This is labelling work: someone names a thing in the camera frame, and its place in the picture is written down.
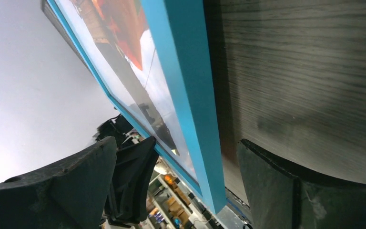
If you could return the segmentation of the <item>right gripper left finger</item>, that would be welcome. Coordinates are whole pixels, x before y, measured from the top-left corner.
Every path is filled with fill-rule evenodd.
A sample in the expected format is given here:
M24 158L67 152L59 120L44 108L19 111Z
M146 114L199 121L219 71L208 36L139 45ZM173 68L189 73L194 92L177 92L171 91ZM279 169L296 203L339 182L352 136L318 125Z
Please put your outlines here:
M0 183L0 229L96 229L117 157L107 137Z

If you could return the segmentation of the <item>hot air balloon photo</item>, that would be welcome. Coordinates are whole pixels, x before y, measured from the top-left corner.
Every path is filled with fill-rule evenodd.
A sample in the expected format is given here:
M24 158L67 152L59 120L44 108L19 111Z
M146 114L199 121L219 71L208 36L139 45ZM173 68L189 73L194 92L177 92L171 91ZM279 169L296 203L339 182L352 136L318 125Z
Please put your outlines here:
M111 97L196 179L139 0L59 0L57 5Z

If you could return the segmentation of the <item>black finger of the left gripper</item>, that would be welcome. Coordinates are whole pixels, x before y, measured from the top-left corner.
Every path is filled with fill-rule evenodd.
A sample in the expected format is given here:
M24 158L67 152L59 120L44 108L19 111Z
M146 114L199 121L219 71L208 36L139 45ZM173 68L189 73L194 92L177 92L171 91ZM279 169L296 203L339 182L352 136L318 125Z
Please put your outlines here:
M110 225L139 224L147 219L147 191L159 158L155 145L156 138L151 136L117 151L104 207L104 215Z

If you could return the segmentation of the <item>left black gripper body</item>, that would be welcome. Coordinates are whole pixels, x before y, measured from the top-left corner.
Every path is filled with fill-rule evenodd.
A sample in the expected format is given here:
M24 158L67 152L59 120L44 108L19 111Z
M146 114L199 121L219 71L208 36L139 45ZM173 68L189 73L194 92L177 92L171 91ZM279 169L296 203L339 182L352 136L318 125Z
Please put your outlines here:
M97 128L97 133L93 136L95 141L100 141L108 136L113 136L118 149L134 145L132 137L127 134L133 130L133 126L121 114L108 119Z

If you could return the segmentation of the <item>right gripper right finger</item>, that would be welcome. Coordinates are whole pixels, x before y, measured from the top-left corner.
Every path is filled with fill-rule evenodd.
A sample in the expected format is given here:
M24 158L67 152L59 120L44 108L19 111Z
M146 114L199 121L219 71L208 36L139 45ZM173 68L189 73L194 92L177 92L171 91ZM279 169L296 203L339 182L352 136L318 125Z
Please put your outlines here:
M237 159L253 229L366 229L366 184L328 176L242 139Z

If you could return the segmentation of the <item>blue picture frame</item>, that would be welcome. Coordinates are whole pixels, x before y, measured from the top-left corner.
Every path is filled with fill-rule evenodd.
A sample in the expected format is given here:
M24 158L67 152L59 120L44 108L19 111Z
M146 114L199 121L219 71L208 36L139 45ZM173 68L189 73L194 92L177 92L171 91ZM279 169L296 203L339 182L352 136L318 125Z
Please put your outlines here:
M196 179L189 177L161 148L158 141L155 149L209 211L216 214L226 205L226 195L203 2L200 0L140 0L140 2L157 48ZM50 0L48 4L106 97L142 136L152 136L111 97L60 11L57 0Z

